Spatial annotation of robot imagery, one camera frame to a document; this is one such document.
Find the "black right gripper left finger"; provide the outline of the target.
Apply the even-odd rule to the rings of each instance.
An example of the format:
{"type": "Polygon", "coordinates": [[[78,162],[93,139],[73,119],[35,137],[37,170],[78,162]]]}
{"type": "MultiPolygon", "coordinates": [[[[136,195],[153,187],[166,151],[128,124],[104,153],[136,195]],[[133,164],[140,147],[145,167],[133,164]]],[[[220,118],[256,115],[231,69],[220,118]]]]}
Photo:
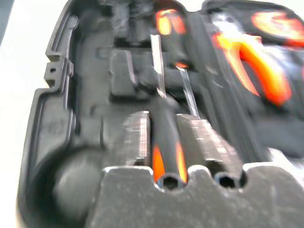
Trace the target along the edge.
{"type": "Polygon", "coordinates": [[[123,152],[125,164],[129,166],[150,166],[150,117],[148,111],[139,111],[128,116],[123,123],[123,152]]]}

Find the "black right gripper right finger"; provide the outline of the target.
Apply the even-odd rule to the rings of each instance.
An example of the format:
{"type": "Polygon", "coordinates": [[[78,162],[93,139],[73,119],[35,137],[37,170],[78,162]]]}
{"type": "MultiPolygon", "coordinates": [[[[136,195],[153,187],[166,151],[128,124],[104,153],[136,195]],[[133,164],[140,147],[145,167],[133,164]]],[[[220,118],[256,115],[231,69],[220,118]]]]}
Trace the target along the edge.
{"type": "Polygon", "coordinates": [[[212,128],[208,120],[179,114],[177,124],[188,165],[200,164],[210,170],[243,169],[235,148],[212,128]]]}

